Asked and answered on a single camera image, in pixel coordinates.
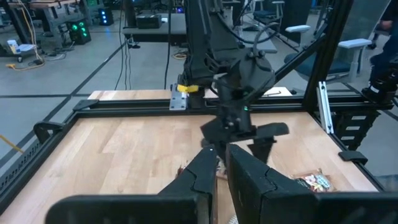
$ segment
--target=yellow clamp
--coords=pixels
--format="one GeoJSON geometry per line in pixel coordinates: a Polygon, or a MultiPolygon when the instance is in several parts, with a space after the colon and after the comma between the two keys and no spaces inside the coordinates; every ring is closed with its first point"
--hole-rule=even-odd
{"type": "Polygon", "coordinates": [[[197,85],[192,85],[192,86],[183,86],[183,85],[178,85],[177,90],[181,93],[193,93],[199,90],[199,86],[197,85]]]}

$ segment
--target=food package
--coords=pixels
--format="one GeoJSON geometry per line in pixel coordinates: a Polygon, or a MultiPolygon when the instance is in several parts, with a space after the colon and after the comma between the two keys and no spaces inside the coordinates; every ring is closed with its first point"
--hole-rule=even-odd
{"type": "Polygon", "coordinates": [[[311,170],[302,174],[295,174],[291,177],[298,184],[312,190],[313,192],[334,192],[335,187],[330,177],[322,174],[321,169],[311,170]]]}

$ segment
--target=black box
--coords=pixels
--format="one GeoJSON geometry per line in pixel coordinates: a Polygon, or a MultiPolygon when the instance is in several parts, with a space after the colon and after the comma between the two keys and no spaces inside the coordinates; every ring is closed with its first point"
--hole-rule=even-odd
{"type": "Polygon", "coordinates": [[[91,41],[90,32],[87,28],[85,18],[68,21],[66,22],[66,25],[69,30],[70,40],[75,42],[75,44],[83,45],[91,41]]]}
{"type": "Polygon", "coordinates": [[[103,9],[98,9],[99,12],[99,24],[101,26],[110,26],[114,23],[113,14],[110,7],[106,7],[103,9]]]}
{"type": "Polygon", "coordinates": [[[158,29],[162,26],[161,15],[137,16],[138,29],[158,29]]]}

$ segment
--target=wooden table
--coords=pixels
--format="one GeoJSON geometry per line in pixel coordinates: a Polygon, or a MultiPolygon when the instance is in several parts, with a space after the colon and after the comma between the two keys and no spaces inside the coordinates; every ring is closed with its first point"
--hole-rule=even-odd
{"type": "MultiPolygon", "coordinates": [[[[100,100],[160,99],[165,90],[96,91],[100,100]]],[[[58,200],[76,194],[156,194],[200,150],[199,126],[212,116],[86,118],[72,127],[0,217],[1,223],[43,223],[58,200]]],[[[253,114],[253,124],[285,122],[268,165],[284,175],[322,168],[340,191],[376,191],[307,113],[253,114]]],[[[249,141],[238,144],[247,149],[249,141]]],[[[228,183],[218,180],[218,220],[234,215],[228,183]]]]}

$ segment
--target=table leg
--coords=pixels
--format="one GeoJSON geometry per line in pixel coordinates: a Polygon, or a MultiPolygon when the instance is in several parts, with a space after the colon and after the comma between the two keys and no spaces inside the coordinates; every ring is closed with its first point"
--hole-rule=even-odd
{"type": "MultiPolygon", "coordinates": [[[[54,11],[53,13],[54,13],[54,18],[57,18],[58,16],[56,15],[56,12],[54,11]]],[[[56,46],[62,48],[62,37],[58,30],[57,25],[54,24],[54,19],[52,18],[51,13],[50,13],[50,8],[44,9],[44,14],[45,14],[46,20],[50,24],[50,31],[55,39],[56,46]]]]}

